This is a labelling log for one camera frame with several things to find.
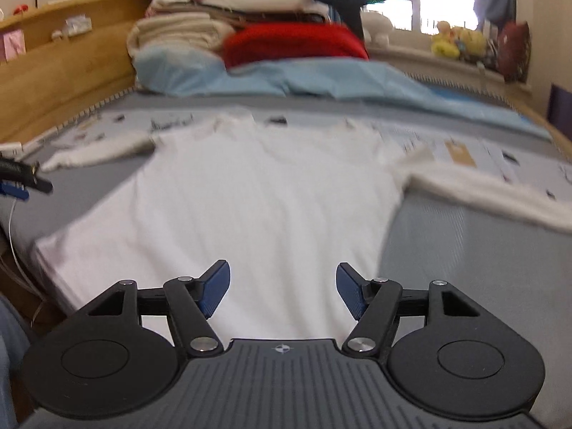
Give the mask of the dark red cushion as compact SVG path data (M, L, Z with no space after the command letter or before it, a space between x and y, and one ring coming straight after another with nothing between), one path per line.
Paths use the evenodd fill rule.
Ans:
M509 21L498 35L496 69L506 82L525 82L531 54L527 22Z

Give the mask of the white long-sleeve shirt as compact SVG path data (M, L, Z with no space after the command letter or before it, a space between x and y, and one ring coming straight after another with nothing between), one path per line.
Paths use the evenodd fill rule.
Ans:
M37 256L83 306L119 279L156 287L225 260L230 290L213 318L223 340L342 339L335 288L346 261L376 272L405 189L569 231L571 208L474 169L405 150L349 121L265 126L219 115L161 135L151 157L83 218L41 239Z

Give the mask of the grey patterned bed cover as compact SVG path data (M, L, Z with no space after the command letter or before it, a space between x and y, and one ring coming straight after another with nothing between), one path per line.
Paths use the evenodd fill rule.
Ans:
M138 131L158 143L161 135L219 115L295 128L360 122L405 150L426 147L439 163L527 187L571 208L570 165L546 160L530 164L539 151L549 149L546 140L413 109L308 97L169 98L133 93L108 105L96 128L107 138ZM84 305L72 305L45 273L37 256L38 242L83 218L148 162L155 149L90 168L60 169L50 176L51 194L32 195L25 203L2 199L1 224L11 231L16 251L66 311ZM570 426L571 228L549 228L412 184L389 227L376 272L362 275L396 281L406 290L447 281L486 308L542 355L546 377L532 408L534 417L549 428Z

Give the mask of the pink gift bag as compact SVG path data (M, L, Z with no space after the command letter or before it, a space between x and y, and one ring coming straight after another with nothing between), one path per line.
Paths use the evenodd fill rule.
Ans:
M0 58L2 62L8 62L26 54L24 33L22 30L12 30L2 33L0 36Z

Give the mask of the wooden headboard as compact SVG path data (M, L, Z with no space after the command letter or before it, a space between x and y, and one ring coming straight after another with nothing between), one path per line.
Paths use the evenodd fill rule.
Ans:
M151 0L65 0L1 23L26 53L1 64L1 141L42 135L131 87L126 39Z

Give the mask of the light blue bed sheet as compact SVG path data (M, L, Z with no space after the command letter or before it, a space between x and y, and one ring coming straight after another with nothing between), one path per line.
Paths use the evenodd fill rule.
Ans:
M324 57L227 68L220 57L200 49L152 45L138 51L132 63L141 87L171 97L310 96L363 101L550 138L546 129L512 109L443 94L384 62Z

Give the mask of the red blanket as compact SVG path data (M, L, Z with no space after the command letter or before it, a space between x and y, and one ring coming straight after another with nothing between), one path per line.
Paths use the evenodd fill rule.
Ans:
M365 44L344 25L306 22L253 24L230 36L221 56L227 68L282 59L369 59Z

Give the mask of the yellow plush toys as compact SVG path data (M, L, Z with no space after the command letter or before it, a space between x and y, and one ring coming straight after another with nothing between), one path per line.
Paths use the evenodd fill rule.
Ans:
M488 40L482 32L464 27L452 27L446 21L436 24L430 50L433 55L448 59L477 60L487 54Z

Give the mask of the cream folded blanket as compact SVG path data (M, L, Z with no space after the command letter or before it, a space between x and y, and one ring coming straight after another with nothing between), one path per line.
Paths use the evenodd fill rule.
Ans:
M152 45L185 45L195 49L218 51L236 34L228 22L212 19L206 13L177 13L140 19L127 36L128 54L136 54Z

